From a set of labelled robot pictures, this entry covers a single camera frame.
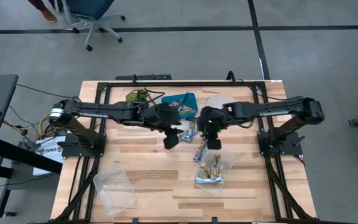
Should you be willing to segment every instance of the black metal frame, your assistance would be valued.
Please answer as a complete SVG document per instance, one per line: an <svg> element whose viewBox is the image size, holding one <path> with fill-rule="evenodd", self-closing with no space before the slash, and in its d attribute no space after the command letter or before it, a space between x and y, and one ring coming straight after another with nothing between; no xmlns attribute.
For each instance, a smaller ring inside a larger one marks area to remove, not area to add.
<svg viewBox="0 0 358 224"><path fill-rule="evenodd" d="M229 81L221 81L221 82L209 82L209 81L205 81L205 82L170 82L170 81L167 81L167 82L137 82L136 76L134 75L134 79L131 82L127 82L127 83L98 83L98 89L96 92L96 98L95 98L94 102L95 103L100 102L101 92L103 90L105 90L106 93L104 96L104 104L108 104L109 99L110 99L111 88L125 87L125 86L134 86L134 87L143 87L143 86L147 86L147 87L151 87L151 86L249 86L252 89L254 103L259 103L259 97L258 97L258 93L257 93L258 89L260 89L262 92L261 95L262 95L262 99L263 99L264 103L268 102L265 82L263 82L263 81L260 81L260 82L258 82L258 81L256 81L256 82L244 82L244 81L237 82L232 71L229 72L226 79L230 80L230 82ZM91 120L91 128L95 127L95 122L96 122L96 120L93 118ZM267 117L267 122L268 122L269 131L272 131L273 130L272 129L273 128L272 117ZM106 120L102 119L99 132L103 132L103 126L105 124L106 124ZM262 122L262 118L258 118L258 125L259 125L259 134L264 133L265 129L264 129L264 124ZM272 204L273 204L273 210L274 210L276 222L327 223L327 224L328 223L339 223L339 222L320 221L317 218L312 218L307 213L305 213L305 211L303 211L303 209L297 204L297 202L291 196L291 193L287 189L283 165L282 165L280 155L275 157L275 163L277 166L278 173L276 173L273 169L271 157L266 154L263 154L263 150L261 150L261 155L265 157L265 164L266 164L266 168L267 168L270 194L272 197ZM75 223L75 222L89 223L89 221L91 219L91 212L92 212L93 200L94 200L94 185L90 184L89 180L92 177L92 175L95 175L97 173L98 167L99 167L99 162L100 162L100 157L95 157L94 163L92 166L92 170L89 173L89 175L86 176L88 164L89 164L89 157L85 158L83 167L81 169L80 184L78 186L79 191L77 192L77 194L74 196L73 200L71 201L71 202L74 201L74 204L70 205L74 209L73 219L70 221L68 220L68 216L70 214L67 212L71 213L71 211L66 211L66 212L64 212L65 214L63 216L65 218L63 220L62 219L56 220L56 223ZM89 185L90 185L90 187L89 187L88 200L87 200L86 210L85 210L85 219L78 219L80 207L81 207L81 197L82 197L83 193L85 192L87 186L89 186ZM283 194L283 198L284 198L284 202L285 202L285 211L287 214L286 218L282 218L282 216L281 216L280 206L278 204L278 197L277 197L277 191L276 191L275 186L277 186ZM296 212L296 214L301 219L293 218L293 214L292 214L293 210ZM134 218L132 223L136 224L138 222L139 222L139 220L137 218ZM192 224L193 223L201 224L201 223L210 223L210 222L191 222L191 223ZM218 219L216 217L212 217L212 223L218 223ZM251 223L251 222L221 222L221 223L227 223L227 224L229 224L229 223L230 224L235 224L235 223L243 224L244 223L245 224L245 223Z"/></svg>

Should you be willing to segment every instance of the clear plastic container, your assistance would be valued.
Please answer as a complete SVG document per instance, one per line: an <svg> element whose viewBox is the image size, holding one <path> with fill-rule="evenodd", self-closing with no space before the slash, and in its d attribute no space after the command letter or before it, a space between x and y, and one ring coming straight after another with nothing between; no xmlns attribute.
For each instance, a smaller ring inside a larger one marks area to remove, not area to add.
<svg viewBox="0 0 358 224"><path fill-rule="evenodd" d="M211 165L215 160L215 156L220 156L219 168L220 168L220 176L222 177L222 181L220 183L200 183L196 180L196 177L206 177L205 171L201 168L201 165L196 171L194 176L194 183L207 191L208 193L218 196L222 192L223 185L225 181L227 181L227 174L229 173L231 167L235 163L235 159L231 154L224 153L223 150L210 150L208 149L205 155L203 156L200 164Z"/></svg>
<svg viewBox="0 0 358 224"><path fill-rule="evenodd" d="M120 164L96 174L93 183L109 216L117 215L137 201L137 195Z"/></svg>

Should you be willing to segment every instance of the wood plank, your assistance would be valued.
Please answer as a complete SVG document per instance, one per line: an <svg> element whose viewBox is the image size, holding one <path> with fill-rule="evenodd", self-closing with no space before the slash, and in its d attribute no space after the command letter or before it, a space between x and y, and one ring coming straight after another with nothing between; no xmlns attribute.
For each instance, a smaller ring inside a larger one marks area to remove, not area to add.
<svg viewBox="0 0 358 224"><path fill-rule="evenodd" d="M208 80L208 82L221 82L221 80ZM82 101L94 101L97 83L98 81L83 82L80 93ZM269 81L265 83L268 96L285 98L283 83ZM125 96L136 89L138 88L112 88L110 103L124 101ZM199 111L208 99L216 94L228 94L237 100L253 101L252 92L246 86L158 86L150 89L164 91L167 95L192 92L196 95ZM288 119L290 116L273 117L273 122L278 126ZM88 118L79 118L79 121L86 126L90 124ZM250 129L231 126L219 133L223 144L222 151L236 160L219 196L211 195L193 183L198 168L193 162L193 156L200 145L199 138L191 144L181 143L168 151L163 148L164 134L138 127L122 126L111 120L106 122L106 127L106 151L101 159L99 170L107 170L115 164L122 164L138 201L113 218L106 215L100 198L95 194L92 222L131 222L132 218L139 218L140 222L210 222L211 217L218 217L219 221L227 222L274 221L265 162L259 154L256 138L257 123L254 123ZM316 215L303 164L291 156L283 156L282 160L289 191L306 212ZM76 158L68 158L64 162L51 218L58 216L67 205L75 164ZM80 172L76 178L74 193L77 190L79 176ZM81 205L82 217L87 199L86 193ZM282 199L280 199L280 207L281 211L284 211Z"/></svg>

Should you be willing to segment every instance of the chair base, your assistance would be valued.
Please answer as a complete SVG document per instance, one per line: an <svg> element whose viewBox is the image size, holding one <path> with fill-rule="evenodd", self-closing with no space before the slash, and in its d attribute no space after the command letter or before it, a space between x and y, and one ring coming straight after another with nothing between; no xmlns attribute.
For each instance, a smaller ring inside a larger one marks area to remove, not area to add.
<svg viewBox="0 0 358 224"><path fill-rule="evenodd" d="M89 42L92 38L92 35L95 33L96 29L99 29L100 32L107 31L108 33L113 35L118 40L119 43L122 43L122 41L123 41L122 37L120 35L118 35L114 30L112 30L107 25L107 21L110 21L111 19L115 19L117 17L120 17L122 21L126 20L124 13L120 12L120 13L113 14L111 16L102 17L97 21L81 20L80 22L77 22L77 23L73 24L72 26L77 26L79 24L88 24L88 23L91 24L91 27L89 28L88 35L86 36L86 40L85 40L85 49L90 52L93 50L93 48L89 45ZM77 33L79 33L79 30L76 27L74 27L73 32L77 34Z"/></svg>

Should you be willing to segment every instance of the office chair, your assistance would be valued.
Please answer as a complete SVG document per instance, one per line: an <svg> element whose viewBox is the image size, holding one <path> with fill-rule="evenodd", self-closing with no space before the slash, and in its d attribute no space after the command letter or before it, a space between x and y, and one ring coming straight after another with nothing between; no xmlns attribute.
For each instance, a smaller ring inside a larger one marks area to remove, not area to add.
<svg viewBox="0 0 358 224"><path fill-rule="evenodd" d="M86 36L85 47L88 51L92 51L89 42L97 28L99 28L100 32L106 30L115 36L118 42L122 42L122 37L108 26L107 21L116 17L120 17L124 21L126 19L124 13L120 12L102 17L113 2L114 0L55 0L55 7L57 7L55 10L66 17L67 22L73 27L73 32L76 34L79 31L75 26L80 24L91 25Z"/></svg>

